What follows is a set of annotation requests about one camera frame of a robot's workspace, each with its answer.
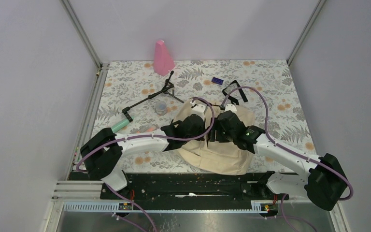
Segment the cream canvas backpack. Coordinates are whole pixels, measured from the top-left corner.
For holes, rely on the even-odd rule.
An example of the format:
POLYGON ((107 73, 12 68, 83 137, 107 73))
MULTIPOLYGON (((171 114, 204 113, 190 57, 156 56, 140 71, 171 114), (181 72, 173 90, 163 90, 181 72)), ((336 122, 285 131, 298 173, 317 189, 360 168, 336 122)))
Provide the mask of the cream canvas backpack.
MULTIPOLYGON (((192 114, 192 99, 187 100, 177 115, 174 122, 184 121, 187 116, 192 114)), ((245 124, 245 126, 254 125, 255 115, 252 110, 236 105, 236 115, 245 124)), ((207 107, 205 115, 205 127, 208 128, 211 123, 212 112, 207 107)), ((192 140, 184 144, 181 148, 175 150, 190 165, 225 175, 246 174, 254 154, 247 150, 241 150, 233 142, 207 142, 206 134, 204 141, 192 140)))

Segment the clear jar of clips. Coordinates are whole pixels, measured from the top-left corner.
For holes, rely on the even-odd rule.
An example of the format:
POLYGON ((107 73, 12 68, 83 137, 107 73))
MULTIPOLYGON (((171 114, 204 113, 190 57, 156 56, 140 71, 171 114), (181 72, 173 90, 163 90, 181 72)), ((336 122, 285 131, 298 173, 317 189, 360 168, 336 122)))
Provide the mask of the clear jar of clips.
POLYGON ((167 104, 164 101, 157 101, 155 104, 155 111, 159 116, 163 116, 167 113, 167 104))

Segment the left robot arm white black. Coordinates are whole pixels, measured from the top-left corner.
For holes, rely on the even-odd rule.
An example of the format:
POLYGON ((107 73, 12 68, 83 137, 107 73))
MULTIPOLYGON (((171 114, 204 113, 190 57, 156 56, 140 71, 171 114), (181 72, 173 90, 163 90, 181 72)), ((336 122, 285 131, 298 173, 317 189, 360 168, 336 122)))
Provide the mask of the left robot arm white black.
POLYGON ((124 171, 117 166, 122 156, 171 151, 189 141, 202 140, 212 127, 205 122, 201 116, 192 114, 151 132, 118 134, 104 128, 81 147, 82 159, 76 170, 87 173, 89 180, 103 181, 118 198, 126 198, 131 187, 124 171))

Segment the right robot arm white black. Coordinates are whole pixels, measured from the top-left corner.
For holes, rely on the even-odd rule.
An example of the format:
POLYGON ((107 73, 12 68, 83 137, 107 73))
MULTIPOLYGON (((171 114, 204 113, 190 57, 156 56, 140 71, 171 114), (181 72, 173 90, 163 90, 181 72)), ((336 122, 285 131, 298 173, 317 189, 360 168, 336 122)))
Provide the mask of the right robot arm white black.
POLYGON ((264 199, 275 194, 301 196, 330 211, 348 187, 343 168, 332 154, 306 156, 294 147, 277 142, 264 129, 246 126, 232 111, 220 113, 214 119, 214 129, 217 142, 233 143, 239 151, 271 158, 294 172, 266 172, 257 187, 264 199))

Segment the black folding tripod stand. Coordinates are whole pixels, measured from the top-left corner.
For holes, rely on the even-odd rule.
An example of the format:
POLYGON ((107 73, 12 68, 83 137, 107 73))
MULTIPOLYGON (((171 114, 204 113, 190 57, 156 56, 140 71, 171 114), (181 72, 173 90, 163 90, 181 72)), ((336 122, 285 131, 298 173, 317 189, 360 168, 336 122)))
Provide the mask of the black folding tripod stand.
POLYGON ((170 72, 170 75, 169 77, 165 80, 165 83, 164 83, 164 86, 163 88, 156 92, 156 93, 153 93, 153 94, 149 94, 146 98, 136 102, 135 104, 131 105, 131 106, 127 106, 125 108, 122 109, 122 113, 123 115, 126 117, 126 119, 129 121, 129 122, 132 122, 133 121, 133 117, 130 116, 129 114, 129 111, 138 106, 139 104, 145 102, 145 101, 148 101, 148 100, 151 100, 153 98, 155 98, 156 96, 160 95, 160 94, 166 94, 166 95, 169 95, 171 96, 172 98, 174 98, 175 100, 179 101, 180 103, 184 103, 184 101, 178 97, 175 96, 175 85, 171 82, 171 78, 172 76, 174 75, 174 70, 172 70, 170 72))

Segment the purple small block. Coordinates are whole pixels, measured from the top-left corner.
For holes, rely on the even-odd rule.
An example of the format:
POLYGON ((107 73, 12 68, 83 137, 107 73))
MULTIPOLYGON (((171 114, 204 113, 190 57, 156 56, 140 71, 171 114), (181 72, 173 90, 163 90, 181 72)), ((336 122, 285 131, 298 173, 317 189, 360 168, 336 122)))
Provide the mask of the purple small block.
POLYGON ((219 79, 219 78, 217 78, 217 77, 213 77, 213 78, 211 79, 211 82, 214 83, 214 84, 217 84, 217 85, 222 85, 223 82, 224 82, 224 80, 219 79))

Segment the pink cone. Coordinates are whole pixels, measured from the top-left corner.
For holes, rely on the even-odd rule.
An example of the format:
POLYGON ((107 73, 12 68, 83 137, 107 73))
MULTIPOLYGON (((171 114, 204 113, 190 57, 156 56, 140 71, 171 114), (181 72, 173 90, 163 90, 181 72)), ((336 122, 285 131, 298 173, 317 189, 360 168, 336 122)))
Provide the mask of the pink cone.
POLYGON ((155 43, 153 65, 155 73, 161 76, 166 76, 175 67, 174 60, 163 40, 158 40, 155 43))

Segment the mint green tube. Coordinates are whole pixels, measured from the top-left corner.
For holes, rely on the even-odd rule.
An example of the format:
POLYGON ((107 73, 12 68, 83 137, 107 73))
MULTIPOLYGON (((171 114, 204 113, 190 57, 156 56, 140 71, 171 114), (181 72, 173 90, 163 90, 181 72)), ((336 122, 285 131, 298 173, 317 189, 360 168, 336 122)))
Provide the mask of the mint green tube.
POLYGON ((121 130, 124 127, 126 127, 129 123, 130 123, 130 121, 128 119, 123 119, 123 120, 117 122, 116 124, 114 124, 113 126, 111 126, 112 132, 113 133, 118 132, 119 130, 121 130))

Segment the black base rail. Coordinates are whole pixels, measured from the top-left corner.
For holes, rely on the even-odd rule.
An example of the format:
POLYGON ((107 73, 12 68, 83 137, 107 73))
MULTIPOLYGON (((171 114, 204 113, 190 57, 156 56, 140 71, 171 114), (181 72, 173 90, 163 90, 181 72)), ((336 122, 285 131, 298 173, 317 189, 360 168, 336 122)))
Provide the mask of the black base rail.
POLYGON ((118 193, 145 210, 248 210, 251 201, 282 199, 266 186, 270 175, 127 173, 128 185, 118 193))

